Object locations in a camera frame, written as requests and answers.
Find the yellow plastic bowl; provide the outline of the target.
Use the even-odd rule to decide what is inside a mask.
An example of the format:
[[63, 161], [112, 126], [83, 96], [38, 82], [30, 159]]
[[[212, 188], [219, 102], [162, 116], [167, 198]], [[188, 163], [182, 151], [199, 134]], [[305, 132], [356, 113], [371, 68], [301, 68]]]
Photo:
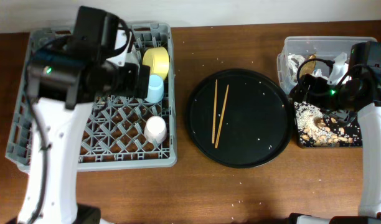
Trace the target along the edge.
[[158, 75], [165, 80], [170, 67], [168, 51], [164, 47], [147, 49], [143, 56], [143, 65], [150, 67], [151, 75]]

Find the brown coffee sachet wrapper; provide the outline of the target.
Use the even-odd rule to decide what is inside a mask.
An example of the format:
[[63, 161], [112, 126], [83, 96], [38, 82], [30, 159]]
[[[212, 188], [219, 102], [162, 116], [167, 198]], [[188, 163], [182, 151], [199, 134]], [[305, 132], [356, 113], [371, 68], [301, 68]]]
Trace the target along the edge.
[[316, 66], [316, 61], [308, 62], [299, 69], [299, 77], [305, 74], [312, 74]]

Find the light blue plastic cup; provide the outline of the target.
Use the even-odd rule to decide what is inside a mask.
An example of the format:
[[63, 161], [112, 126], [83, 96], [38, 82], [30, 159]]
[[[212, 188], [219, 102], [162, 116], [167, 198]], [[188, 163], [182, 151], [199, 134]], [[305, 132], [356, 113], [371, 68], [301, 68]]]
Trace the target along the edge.
[[164, 81], [159, 75], [150, 75], [148, 94], [145, 100], [148, 103], [158, 103], [164, 96]]

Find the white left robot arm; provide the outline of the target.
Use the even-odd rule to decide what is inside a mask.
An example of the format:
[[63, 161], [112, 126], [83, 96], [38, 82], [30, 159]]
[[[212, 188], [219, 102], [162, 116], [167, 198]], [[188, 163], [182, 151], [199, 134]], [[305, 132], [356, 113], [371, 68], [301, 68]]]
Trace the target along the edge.
[[13, 223], [102, 223], [76, 198], [83, 132], [99, 96], [145, 98], [150, 68], [126, 61], [134, 43], [122, 18], [81, 6], [73, 33], [39, 48], [26, 65], [32, 116], [26, 196]]

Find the pink plastic cup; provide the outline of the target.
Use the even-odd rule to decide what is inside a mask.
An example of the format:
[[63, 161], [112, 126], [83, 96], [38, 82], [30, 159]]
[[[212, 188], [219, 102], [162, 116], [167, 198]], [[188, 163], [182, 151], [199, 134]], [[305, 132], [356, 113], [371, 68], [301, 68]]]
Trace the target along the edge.
[[167, 127], [165, 120], [160, 116], [150, 117], [145, 125], [144, 136], [148, 142], [158, 144], [165, 141], [167, 137]]

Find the white tissue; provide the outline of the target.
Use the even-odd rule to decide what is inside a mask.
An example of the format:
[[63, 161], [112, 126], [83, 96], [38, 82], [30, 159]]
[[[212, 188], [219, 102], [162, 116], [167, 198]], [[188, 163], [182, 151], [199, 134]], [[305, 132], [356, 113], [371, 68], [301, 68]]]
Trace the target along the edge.
[[292, 82], [296, 82], [296, 74], [298, 72], [298, 68], [305, 60], [306, 59], [302, 55], [297, 55], [297, 54], [288, 55], [287, 66], [291, 74], [290, 79]]

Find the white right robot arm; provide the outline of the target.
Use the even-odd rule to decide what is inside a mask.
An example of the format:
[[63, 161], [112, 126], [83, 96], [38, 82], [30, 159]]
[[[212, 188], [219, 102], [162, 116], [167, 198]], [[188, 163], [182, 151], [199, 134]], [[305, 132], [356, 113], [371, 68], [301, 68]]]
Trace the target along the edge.
[[363, 192], [356, 216], [330, 219], [291, 213], [288, 223], [381, 223], [381, 43], [352, 46], [348, 71], [332, 83], [312, 75], [297, 76], [290, 97], [330, 112], [353, 111], [362, 134]]

